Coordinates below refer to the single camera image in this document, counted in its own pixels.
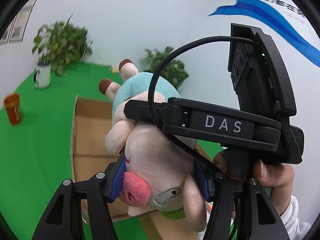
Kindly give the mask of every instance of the red cup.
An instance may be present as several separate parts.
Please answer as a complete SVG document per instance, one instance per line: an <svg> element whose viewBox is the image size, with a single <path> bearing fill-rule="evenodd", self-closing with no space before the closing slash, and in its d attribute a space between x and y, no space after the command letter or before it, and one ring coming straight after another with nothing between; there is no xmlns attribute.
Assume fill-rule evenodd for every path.
<svg viewBox="0 0 320 240"><path fill-rule="evenodd" d="M18 124L21 121L20 113L20 95L13 93L8 95L3 101L4 107L7 111L9 121L12 125Z"/></svg>

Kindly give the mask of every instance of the camera lens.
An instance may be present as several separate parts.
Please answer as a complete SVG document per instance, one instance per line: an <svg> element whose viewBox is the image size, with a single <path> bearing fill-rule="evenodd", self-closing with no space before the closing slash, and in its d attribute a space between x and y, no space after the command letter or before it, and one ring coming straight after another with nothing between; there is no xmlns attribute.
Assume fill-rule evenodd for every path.
<svg viewBox="0 0 320 240"><path fill-rule="evenodd" d="M239 78L239 69L238 69L237 63L233 64L233 68L235 69L235 75L236 75L236 78L238 79Z"/></svg>
<svg viewBox="0 0 320 240"><path fill-rule="evenodd" d="M238 62L239 62L239 65L240 67L243 66L243 57L242 57L242 54L240 52L238 52Z"/></svg>

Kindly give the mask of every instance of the white pot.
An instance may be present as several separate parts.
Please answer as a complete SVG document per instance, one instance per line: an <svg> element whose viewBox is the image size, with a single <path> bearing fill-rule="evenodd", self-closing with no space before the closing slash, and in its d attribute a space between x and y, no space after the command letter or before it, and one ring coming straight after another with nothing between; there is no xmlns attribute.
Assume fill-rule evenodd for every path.
<svg viewBox="0 0 320 240"><path fill-rule="evenodd" d="M50 85L51 65L47 63L38 63L33 80L35 88L45 89Z"/></svg>

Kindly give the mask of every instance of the metal screw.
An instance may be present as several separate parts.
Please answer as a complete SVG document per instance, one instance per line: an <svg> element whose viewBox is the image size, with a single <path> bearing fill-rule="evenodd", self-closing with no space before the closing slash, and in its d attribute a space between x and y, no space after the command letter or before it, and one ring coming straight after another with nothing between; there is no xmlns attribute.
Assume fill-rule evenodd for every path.
<svg viewBox="0 0 320 240"><path fill-rule="evenodd" d="M221 173L221 172L217 172L217 173L216 173L216 177L217 177L218 179L223 179L223 178L224 178L224 174Z"/></svg>
<svg viewBox="0 0 320 240"><path fill-rule="evenodd" d="M65 179L65 180L62 182L62 184L63 184L64 186L69 186L69 185L71 184L71 180L70 180L70 179Z"/></svg>
<svg viewBox="0 0 320 240"><path fill-rule="evenodd" d="M103 172L99 172L99 173L97 173L97 175L96 175L97 179L103 179L104 176L105 176L105 174L104 174Z"/></svg>
<svg viewBox="0 0 320 240"><path fill-rule="evenodd" d="M258 184L258 181L256 179L249 179L249 182L252 184L252 185L257 185Z"/></svg>

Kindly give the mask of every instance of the plush pig toy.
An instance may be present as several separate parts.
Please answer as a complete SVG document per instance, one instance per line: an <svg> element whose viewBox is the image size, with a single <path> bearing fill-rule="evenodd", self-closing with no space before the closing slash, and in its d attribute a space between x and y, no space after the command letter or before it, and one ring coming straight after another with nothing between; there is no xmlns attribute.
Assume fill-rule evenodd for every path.
<svg viewBox="0 0 320 240"><path fill-rule="evenodd" d="M205 230L207 212L204 198L194 180L193 157L176 146L152 124L139 123L124 115L130 100L148 101L152 73L138 73L131 60L119 65L124 84L103 79L99 91L113 102L112 129L106 136L106 149L119 154L124 148L126 171L120 199L129 205L130 216L139 215L150 207L169 219L186 218L194 232ZM180 97L176 89L160 77L154 101L167 102ZM195 139L177 136L191 148Z"/></svg>

